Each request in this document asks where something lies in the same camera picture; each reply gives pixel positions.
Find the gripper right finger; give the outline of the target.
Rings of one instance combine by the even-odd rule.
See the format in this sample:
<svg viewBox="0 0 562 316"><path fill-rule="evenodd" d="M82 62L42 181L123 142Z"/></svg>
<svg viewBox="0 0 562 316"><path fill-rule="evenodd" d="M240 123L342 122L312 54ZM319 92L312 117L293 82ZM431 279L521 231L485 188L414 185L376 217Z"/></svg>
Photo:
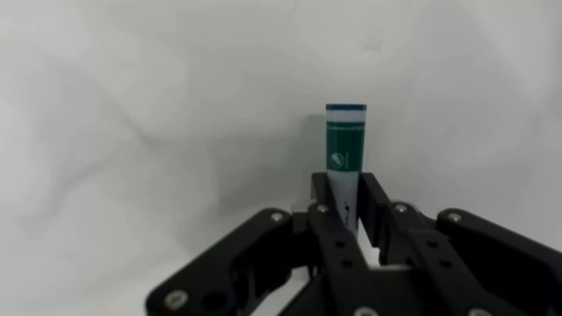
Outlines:
<svg viewBox="0 0 562 316"><path fill-rule="evenodd" d="M562 316L562 251L461 208L430 218L367 172L358 212L380 266L416 278L424 312Z"/></svg>

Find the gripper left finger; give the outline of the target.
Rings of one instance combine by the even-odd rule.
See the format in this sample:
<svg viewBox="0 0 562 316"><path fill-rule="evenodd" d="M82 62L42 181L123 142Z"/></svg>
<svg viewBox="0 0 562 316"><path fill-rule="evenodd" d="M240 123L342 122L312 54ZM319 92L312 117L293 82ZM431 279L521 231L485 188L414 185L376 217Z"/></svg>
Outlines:
<svg viewBox="0 0 562 316"><path fill-rule="evenodd" d="M313 174L311 187L317 202L307 211L263 209L157 286L147 316L250 316L302 266L310 281L283 315L380 315L381 294L326 174Z"/></svg>

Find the green and white marker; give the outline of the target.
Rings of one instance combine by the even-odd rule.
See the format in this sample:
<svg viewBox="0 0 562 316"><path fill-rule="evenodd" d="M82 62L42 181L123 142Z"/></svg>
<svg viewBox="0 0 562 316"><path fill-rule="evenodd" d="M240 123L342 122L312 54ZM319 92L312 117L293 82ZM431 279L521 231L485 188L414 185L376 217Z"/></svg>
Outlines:
<svg viewBox="0 0 562 316"><path fill-rule="evenodd" d="M358 236L359 178L367 122L365 104L326 104L326 172L344 227Z"/></svg>

